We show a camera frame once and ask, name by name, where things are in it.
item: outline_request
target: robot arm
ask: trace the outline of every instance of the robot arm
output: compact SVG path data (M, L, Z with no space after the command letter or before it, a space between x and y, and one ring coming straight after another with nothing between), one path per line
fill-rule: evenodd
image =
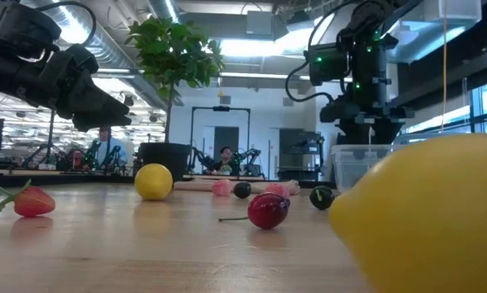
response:
M72 119L80 131L102 125L129 125L131 120L125 117L129 108L92 81L91 74L99 66L85 45L73 45L66 51L54 45L61 28L42 12L61 5L85 7L96 21L93 12L78 2L39 8L0 2L0 92L33 107L56 110L60 117ZM86 42L93 33L92 29Z
M377 34L381 38L406 13L423 0L374 0L360 3L344 29L348 35Z
M193 172L195 170L195 161L198 158L198 161L202 166L204 166L207 170L213 170L213 166L215 165L215 161L211 159L210 156L205 155L203 152L199 151L196 147L192 146L193 149L193 158L188 166L188 170Z
M251 176L252 175L252 170L251 170L251 165L254 164L254 161L257 160L258 156L260 156L261 151L257 149L250 149L248 151L245 151L244 153L240 154L237 151L233 154L233 160L240 165L244 160L247 158L251 158L247 165L245 166L245 175Z
M390 28L422 1L362 1L354 9L349 24L337 34L336 43L309 46L305 57L311 83L321 85L324 81L340 80L344 91L321 110L320 121L339 120L349 143L368 143L373 128L374 143L389 144L404 124L400 119L414 116L410 109L394 107L387 101L387 85L391 80L386 76L386 50L398 43L388 33ZM353 84L345 87L343 80L350 73Z

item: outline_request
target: potted plant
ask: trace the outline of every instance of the potted plant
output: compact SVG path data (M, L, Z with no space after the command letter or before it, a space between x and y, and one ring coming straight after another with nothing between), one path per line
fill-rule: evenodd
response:
M223 68L221 47L210 41L192 22L174 23L171 18L154 18L129 27L126 44L134 41L140 50L138 64L144 76L158 86L158 95L167 102L165 142L143 143L139 155L144 164L163 164L173 174L174 181L182 180L191 146L169 143L171 108L181 81L190 87L209 86L211 77Z

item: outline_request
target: yellow ball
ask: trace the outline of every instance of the yellow ball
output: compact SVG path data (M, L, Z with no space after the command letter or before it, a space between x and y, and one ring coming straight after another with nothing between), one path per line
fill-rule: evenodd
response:
M135 190L146 200L162 200L173 188L171 172L161 164L147 164L135 176Z

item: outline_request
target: black plant pot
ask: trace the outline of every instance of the black plant pot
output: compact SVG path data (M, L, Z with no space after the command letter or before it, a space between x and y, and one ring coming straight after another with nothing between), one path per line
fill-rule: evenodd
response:
M164 165L173 175L173 182L182 180L190 153L190 146L179 143L143 142L138 149L144 165Z

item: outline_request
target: yellow lemon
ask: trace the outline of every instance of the yellow lemon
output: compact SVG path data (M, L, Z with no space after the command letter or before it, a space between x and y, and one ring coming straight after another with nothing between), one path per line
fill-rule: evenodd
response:
M487 134L392 153L330 221L377 292L487 292Z
M172 188L171 172L161 164L147 164L135 176L135 189L143 199L165 199Z

